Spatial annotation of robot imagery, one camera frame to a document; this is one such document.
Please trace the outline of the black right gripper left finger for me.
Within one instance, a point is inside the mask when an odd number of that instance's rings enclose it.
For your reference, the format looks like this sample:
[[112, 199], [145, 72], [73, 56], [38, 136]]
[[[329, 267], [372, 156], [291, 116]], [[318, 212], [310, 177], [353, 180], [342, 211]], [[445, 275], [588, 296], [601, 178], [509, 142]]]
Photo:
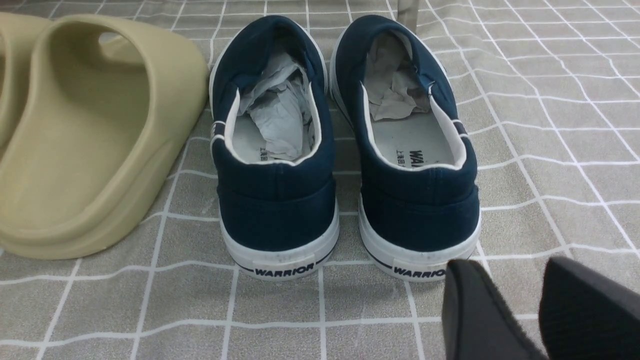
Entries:
[[448, 360], [546, 360], [475, 260], [446, 265], [442, 333]]

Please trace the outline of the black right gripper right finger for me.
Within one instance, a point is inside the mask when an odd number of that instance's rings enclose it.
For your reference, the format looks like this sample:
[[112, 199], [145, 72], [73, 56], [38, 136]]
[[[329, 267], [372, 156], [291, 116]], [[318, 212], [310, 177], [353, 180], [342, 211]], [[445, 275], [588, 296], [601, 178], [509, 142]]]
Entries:
[[576, 260], [548, 260], [538, 323], [551, 360], [640, 357], [639, 294]]

